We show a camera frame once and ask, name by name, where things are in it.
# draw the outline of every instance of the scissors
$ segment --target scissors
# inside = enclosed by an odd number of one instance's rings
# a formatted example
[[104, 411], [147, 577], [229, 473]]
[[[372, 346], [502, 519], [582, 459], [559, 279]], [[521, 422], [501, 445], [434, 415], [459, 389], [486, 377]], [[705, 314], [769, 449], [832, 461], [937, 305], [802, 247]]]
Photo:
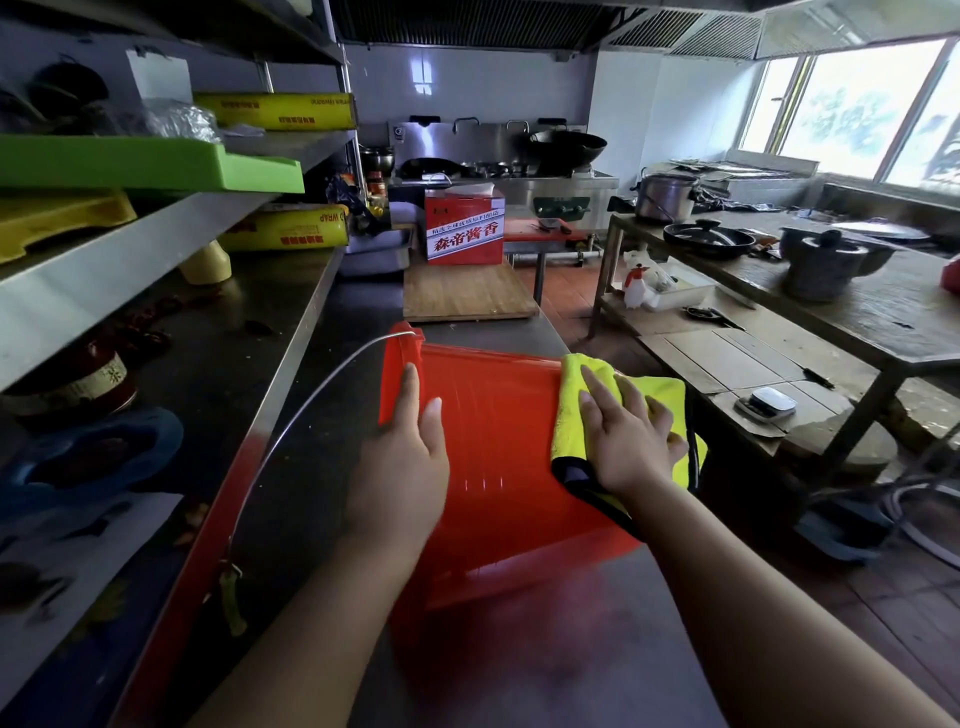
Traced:
[[741, 331], [747, 330], [740, 324], [736, 324], [731, 321], [716, 308], [698, 308], [697, 306], [689, 305], [684, 308], [684, 313], [691, 319], [698, 319], [699, 321], [712, 321], [724, 327], [739, 328]]

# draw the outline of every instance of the stainless steel pot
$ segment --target stainless steel pot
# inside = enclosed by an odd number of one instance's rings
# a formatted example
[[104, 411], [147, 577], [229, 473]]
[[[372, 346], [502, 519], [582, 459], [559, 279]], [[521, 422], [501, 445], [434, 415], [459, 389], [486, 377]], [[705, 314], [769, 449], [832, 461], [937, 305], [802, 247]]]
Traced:
[[693, 201], [699, 180], [675, 172], [644, 175], [631, 191], [636, 192], [636, 216], [662, 223], [687, 220], [693, 214]]
[[361, 144], [360, 166], [363, 167], [364, 178], [370, 172], [379, 172], [386, 180], [394, 172], [394, 148], [365, 147]]

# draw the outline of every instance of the wooden cutting board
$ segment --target wooden cutting board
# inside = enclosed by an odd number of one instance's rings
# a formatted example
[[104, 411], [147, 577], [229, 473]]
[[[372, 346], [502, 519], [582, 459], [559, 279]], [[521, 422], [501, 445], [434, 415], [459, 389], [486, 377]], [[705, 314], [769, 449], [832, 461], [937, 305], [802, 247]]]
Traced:
[[411, 251], [403, 274], [407, 321], [526, 319], [540, 310], [514, 269], [499, 265], [428, 265]]

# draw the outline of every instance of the white tiled wall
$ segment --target white tiled wall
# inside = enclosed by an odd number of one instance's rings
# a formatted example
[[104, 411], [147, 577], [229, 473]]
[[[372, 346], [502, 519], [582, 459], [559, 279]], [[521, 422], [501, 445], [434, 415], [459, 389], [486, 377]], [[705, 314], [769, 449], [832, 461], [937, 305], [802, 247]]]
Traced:
[[620, 179], [618, 194], [629, 196], [643, 156], [663, 56], [601, 51], [590, 102], [587, 131], [607, 140], [595, 169]]
[[749, 102], [750, 61], [664, 56], [640, 166], [671, 158], [721, 158]]
[[364, 123], [411, 114], [481, 121], [561, 116], [586, 124], [596, 56], [348, 46], [350, 84]]
[[734, 143], [750, 99], [755, 64], [602, 51], [588, 131], [607, 149], [597, 169], [629, 194], [639, 171], [671, 158], [719, 158]]

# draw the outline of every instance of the wok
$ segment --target wok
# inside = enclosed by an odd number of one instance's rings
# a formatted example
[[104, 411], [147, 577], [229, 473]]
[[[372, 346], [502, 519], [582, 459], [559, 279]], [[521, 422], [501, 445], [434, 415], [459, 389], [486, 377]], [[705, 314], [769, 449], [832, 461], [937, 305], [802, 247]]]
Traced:
[[452, 180], [462, 177], [480, 177], [463, 164], [438, 157], [407, 159], [400, 165], [399, 175], [404, 180], [419, 180], [423, 175], [444, 174]]
[[606, 139], [583, 132], [553, 129], [529, 137], [530, 154], [540, 160], [539, 174], [569, 174], [590, 164], [606, 147]]

